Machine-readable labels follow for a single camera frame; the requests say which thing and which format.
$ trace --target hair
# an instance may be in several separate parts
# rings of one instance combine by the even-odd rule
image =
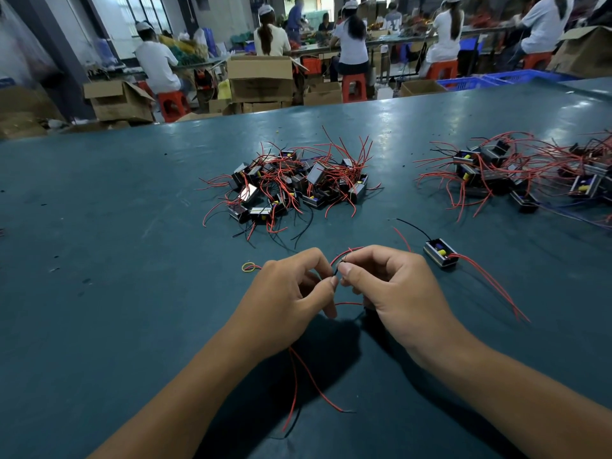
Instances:
[[[274,25],[276,22],[276,14],[274,14],[274,11],[262,14],[259,17],[259,22],[261,22],[261,27],[257,29],[257,35],[259,35],[261,39],[261,50],[264,54],[269,55],[272,50],[272,30],[269,24]]]
[[[559,10],[559,19],[563,19],[567,14],[567,0],[555,0],[555,5]]]
[[[342,10],[342,19],[346,20],[348,25],[348,35],[351,38],[357,40],[364,40],[366,35],[365,24],[361,18],[357,15],[357,10]]]
[[[138,32],[138,36],[142,38],[142,41],[151,41],[157,38],[157,34],[153,29],[141,30]]]
[[[461,34],[461,18],[463,16],[463,11],[459,9],[460,5],[461,2],[444,4],[444,6],[450,10],[450,37],[453,40],[456,40]]]

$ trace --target forearm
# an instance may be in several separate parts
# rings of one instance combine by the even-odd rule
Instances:
[[[530,458],[612,457],[612,411],[475,338],[426,367]]]
[[[226,331],[219,331],[90,458],[193,457],[221,404],[255,364]]]

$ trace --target fingernail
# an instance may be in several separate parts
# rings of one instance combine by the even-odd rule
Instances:
[[[353,265],[350,262],[341,262],[338,264],[338,270],[340,270],[342,277],[346,277],[352,268]]]

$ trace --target blue crate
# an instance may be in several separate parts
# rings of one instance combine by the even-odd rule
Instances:
[[[534,78],[539,77],[551,82],[565,82],[573,80],[574,77],[565,74],[557,74],[553,72],[538,71],[536,69],[519,69],[511,72],[497,72],[495,74],[485,74],[484,79],[497,79],[506,84],[522,84],[530,82]]]
[[[442,85],[448,91],[485,89],[501,85],[497,80],[486,80],[482,77],[462,77],[460,79],[445,79],[439,80],[438,84]]]

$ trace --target left hand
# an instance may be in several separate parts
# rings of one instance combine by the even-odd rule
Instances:
[[[262,361],[294,343],[319,311],[335,318],[337,286],[338,279],[318,248],[268,261],[223,331]]]

